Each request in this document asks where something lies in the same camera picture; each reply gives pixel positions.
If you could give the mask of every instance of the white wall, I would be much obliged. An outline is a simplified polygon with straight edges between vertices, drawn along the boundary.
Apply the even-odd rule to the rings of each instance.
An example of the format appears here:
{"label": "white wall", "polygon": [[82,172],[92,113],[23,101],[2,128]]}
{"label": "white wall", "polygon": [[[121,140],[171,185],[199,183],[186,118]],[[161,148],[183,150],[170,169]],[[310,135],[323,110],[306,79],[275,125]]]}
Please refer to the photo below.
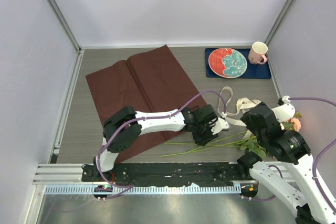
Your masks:
{"label": "white wall", "polygon": [[1,223],[22,223],[76,52],[46,0],[0,0]]}
{"label": "white wall", "polygon": [[84,47],[265,40],[285,0],[56,0]]}
{"label": "white wall", "polygon": [[[281,94],[322,97],[336,102],[336,0],[296,0],[269,46]],[[336,108],[296,101],[302,135],[316,156],[336,138]],[[336,148],[318,169],[336,196]]]}

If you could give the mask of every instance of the decorative plate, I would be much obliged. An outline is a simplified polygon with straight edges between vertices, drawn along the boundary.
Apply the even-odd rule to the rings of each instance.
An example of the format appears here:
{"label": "decorative plate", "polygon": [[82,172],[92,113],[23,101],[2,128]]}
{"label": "decorative plate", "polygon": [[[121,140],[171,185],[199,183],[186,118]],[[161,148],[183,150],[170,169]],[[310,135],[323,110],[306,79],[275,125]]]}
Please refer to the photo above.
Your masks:
{"label": "decorative plate", "polygon": [[235,49],[218,48],[210,54],[209,66],[221,77],[237,78],[245,73],[247,60]]}

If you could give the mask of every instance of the mug handle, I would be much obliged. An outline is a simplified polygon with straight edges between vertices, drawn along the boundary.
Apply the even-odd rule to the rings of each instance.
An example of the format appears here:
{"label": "mug handle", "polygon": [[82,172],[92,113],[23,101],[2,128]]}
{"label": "mug handle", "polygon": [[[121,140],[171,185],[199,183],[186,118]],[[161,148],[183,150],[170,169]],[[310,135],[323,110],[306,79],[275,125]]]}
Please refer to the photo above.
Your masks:
{"label": "mug handle", "polygon": [[261,56],[262,56],[262,58],[263,58],[264,61],[260,61],[260,62],[258,62],[258,64],[263,65],[263,64],[265,64],[267,62],[267,58],[266,58],[265,55],[261,55]]}

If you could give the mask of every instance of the white ribbon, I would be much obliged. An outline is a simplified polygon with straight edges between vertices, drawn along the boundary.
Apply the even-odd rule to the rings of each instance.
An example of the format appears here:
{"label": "white ribbon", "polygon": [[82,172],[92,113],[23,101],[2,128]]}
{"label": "white ribbon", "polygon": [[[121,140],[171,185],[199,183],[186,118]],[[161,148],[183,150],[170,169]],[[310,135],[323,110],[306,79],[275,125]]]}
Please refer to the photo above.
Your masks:
{"label": "white ribbon", "polygon": [[[232,91],[232,88],[230,87],[223,87],[220,94],[222,95],[222,92],[224,90],[228,90],[231,94],[230,98],[227,100],[226,102],[226,106],[229,104],[229,102],[231,101],[232,97],[233,97],[233,91]],[[253,107],[255,107],[256,105],[258,105],[261,101],[259,100],[249,100],[248,98],[244,97],[244,98],[240,98],[238,99],[237,101],[237,104],[236,104],[236,109],[237,109],[237,112],[236,113],[230,113],[230,112],[226,112],[227,115],[238,115],[240,113],[240,111],[242,110],[243,113],[246,112],[246,109],[251,109]],[[221,106],[221,99],[219,99],[219,102],[218,102],[218,108],[217,108],[217,112],[218,114],[221,114],[221,111],[219,109],[219,107]],[[229,123],[229,124],[232,124],[232,125],[238,125],[238,126],[244,126],[246,127],[246,124],[243,123],[241,120],[237,120],[237,119],[233,119],[233,118],[228,118],[226,117],[226,121]],[[251,131],[247,131],[246,134],[244,135],[243,139],[247,139],[247,138],[250,138],[252,135],[252,132]]]}

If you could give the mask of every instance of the pink flower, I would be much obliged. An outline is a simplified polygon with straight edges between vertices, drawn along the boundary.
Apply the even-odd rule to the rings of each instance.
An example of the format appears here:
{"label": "pink flower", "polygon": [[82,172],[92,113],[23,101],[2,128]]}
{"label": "pink flower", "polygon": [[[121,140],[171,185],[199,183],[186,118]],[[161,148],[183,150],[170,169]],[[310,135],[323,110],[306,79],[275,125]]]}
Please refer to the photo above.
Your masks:
{"label": "pink flower", "polygon": [[288,120],[289,123],[293,123],[293,128],[295,131],[299,132],[299,130],[301,129],[301,122],[298,118],[291,118]]}

